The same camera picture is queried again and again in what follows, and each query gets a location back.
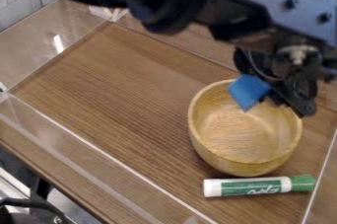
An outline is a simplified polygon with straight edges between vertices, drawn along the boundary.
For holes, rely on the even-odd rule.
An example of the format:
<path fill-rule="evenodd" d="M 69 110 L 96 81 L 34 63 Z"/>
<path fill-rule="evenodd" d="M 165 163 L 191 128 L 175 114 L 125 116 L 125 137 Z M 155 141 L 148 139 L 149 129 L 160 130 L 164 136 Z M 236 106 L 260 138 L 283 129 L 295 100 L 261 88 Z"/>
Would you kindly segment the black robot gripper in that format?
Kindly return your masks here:
<path fill-rule="evenodd" d="M 337 79 L 337 42 L 260 35 L 236 37 L 232 43 L 236 47 L 233 62 L 240 73 L 276 82 L 269 93 L 275 104 L 289 107 L 300 118 L 315 116 L 315 81 L 329 83 Z"/>

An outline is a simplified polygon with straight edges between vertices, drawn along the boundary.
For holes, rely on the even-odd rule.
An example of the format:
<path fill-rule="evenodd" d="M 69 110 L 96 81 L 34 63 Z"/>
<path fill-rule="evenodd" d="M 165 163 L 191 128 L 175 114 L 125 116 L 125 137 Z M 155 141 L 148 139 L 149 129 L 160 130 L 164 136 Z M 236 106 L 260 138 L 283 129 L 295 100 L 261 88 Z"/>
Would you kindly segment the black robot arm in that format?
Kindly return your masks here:
<path fill-rule="evenodd" d="M 232 88 L 243 109 L 263 98 L 299 116 L 316 113 L 317 84 L 337 80 L 337 0 L 72 0 L 131 12 L 147 31 L 171 35 L 197 24 L 235 46 L 252 86 Z"/>

